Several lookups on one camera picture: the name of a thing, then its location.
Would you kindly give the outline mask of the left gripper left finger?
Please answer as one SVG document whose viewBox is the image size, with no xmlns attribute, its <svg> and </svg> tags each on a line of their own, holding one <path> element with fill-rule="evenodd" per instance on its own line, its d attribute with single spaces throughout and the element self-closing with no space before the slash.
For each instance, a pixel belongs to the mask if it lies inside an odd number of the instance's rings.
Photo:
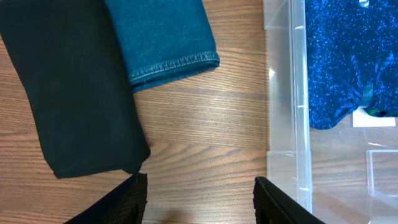
<svg viewBox="0 0 398 224">
<path fill-rule="evenodd" d="M 65 224 L 141 224 L 147 187 L 147 174 L 134 174 Z"/>
</svg>

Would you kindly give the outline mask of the clear plastic container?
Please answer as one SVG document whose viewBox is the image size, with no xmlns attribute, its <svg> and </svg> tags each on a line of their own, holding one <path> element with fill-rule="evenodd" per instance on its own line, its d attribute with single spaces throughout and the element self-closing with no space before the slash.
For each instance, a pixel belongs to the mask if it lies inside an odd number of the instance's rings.
<svg viewBox="0 0 398 224">
<path fill-rule="evenodd" d="M 270 149 L 267 178 L 324 223 L 397 222 L 395 127 L 310 127 L 305 3 L 265 0 Z"/>
</svg>

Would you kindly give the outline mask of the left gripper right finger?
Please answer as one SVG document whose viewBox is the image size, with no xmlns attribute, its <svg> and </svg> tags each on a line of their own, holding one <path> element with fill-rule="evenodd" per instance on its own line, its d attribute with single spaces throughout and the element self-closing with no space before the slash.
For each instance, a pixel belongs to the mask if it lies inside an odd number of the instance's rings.
<svg viewBox="0 0 398 224">
<path fill-rule="evenodd" d="M 257 224 L 325 224 L 265 177 L 255 178 L 253 194 Z"/>
</svg>

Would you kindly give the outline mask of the blue glitter cloth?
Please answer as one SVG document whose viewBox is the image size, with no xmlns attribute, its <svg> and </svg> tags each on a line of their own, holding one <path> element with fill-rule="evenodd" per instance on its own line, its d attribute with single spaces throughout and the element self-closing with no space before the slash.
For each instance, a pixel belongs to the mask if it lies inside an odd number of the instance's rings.
<svg viewBox="0 0 398 224">
<path fill-rule="evenodd" d="M 397 0 L 305 3 L 309 123 L 397 116 Z"/>
</svg>

